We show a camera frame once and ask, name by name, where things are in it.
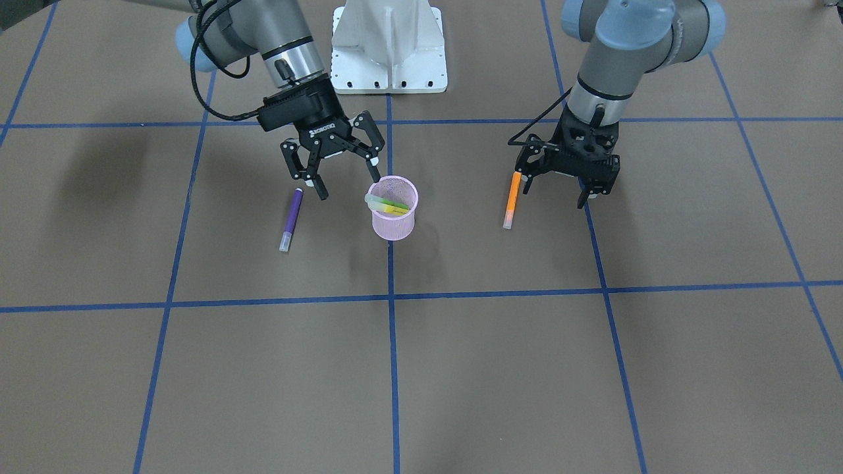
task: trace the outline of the light blue joint cap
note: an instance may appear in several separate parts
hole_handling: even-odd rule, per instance
[[[675,13],[673,0],[609,0],[595,33],[610,48],[641,50],[664,38]]]
[[[700,54],[703,56],[714,51],[714,48],[723,40],[726,35],[726,12],[717,0],[701,0],[708,10],[708,37],[706,44],[702,46]]]
[[[579,34],[579,17],[583,11],[583,0],[565,0],[562,5],[562,30],[575,40],[582,41]]]
[[[183,21],[178,28],[175,29],[175,47],[179,50],[179,54],[186,63],[191,63],[191,49],[193,48],[193,33],[191,33],[191,26],[188,22],[191,19]],[[202,48],[196,50],[196,70],[203,73],[209,73],[216,69],[211,59],[205,54]]]

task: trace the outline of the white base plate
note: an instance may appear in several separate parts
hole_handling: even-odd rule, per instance
[[[336,31],[344,9],[334,10],[332,31]],[[442,12],[434,7],[431,10],[442,31]],[[393,66],[391,76],[392,81],[388,67],[372,61],[363,51],[331,51],[330,81],[338,94],[434,94],[448,88],[444,46],[416,51]]]

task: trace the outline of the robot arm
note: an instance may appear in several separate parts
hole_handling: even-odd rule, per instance
[[[56,0],[0,0],[0,31],[36,13]],[[197,99],[213,115],[240,121],[257,117],[267,132],[293,124],[298,139],[282,143],[282,155],[290,176],[316,189],[320,199],[328,197],[319,176],[319,164],[344,151],[366,161],[372,180],[380,180],[378,155],[384,139],[372,116],[364,111],[349,121],[330,75],[319,58],[297,0],[129,0],[158,7],[196,12],[176,30],[176,45],[191,65],[191,79]],[[210,72],[255,53],[266,65],[277,94],[263,99],[263,106],[251,112],[226,116],[202,99],[196,86],[196,70]],[[353,136],[353,129],[366,133],[366,144]],[[307,165],[299,148],[309,151]]]
[[[716,0],[567,0],[562,26],[589,42],[588,52],[550,141],[531,134],[517,143],[515,170],[526,178],[524,194],[549,171],[580,178],[582,208],[612,190],[620,171],[612,154],[618,122],[644,73],[712,51],[726,17]]]

